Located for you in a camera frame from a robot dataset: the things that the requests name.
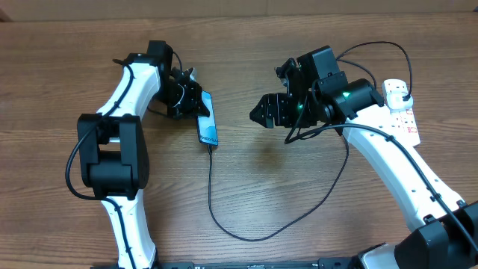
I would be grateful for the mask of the blue Galaxy smartphone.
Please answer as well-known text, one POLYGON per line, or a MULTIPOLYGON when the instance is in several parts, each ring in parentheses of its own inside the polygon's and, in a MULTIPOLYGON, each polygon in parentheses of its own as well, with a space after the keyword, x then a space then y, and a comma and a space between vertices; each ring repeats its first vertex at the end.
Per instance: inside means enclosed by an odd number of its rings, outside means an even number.
POLYGON ((214 106, 211 94, 203 91, 202 101, 205 107, 208 109, 209 115, 197 117, 199 142, 203 144, 208 144, 210 146, 218 146, 219 139, 217 136, 217 127, 215 122, 214 106))

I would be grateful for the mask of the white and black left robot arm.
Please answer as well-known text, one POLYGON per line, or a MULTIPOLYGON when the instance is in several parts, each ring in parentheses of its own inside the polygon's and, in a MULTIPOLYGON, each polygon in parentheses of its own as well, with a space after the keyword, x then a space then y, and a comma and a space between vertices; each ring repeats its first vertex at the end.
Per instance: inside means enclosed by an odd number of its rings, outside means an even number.
POLYGON ((165 104, 167 118, 195 119, 199 142, 218 144, 211 94, 197 82, 194 68, 173 67, 176 57, 169 44, 151 40, 146 52, 117 60, 122 78, 110 99, 78 118, 66 184, 78 198, 104 206, 117 243, 115 268, 161 266, 143 201, 150 161, 142 121, 150 103, 165 104))

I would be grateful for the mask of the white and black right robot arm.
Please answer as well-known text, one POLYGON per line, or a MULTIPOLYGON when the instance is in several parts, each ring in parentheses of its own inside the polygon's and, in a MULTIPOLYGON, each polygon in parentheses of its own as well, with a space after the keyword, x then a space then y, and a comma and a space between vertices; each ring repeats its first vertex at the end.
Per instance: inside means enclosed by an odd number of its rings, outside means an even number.
POLYGON ((250 119, 289 129, 287 143, 334 129, 370 163, 397 201, 409 235, 320 266, 472 268, 477 265, 477 204, 465 202, 399 136, 391 111, 368 80, 348 81, 329 46, 276 69, 284 93, 261 97, 250 119))

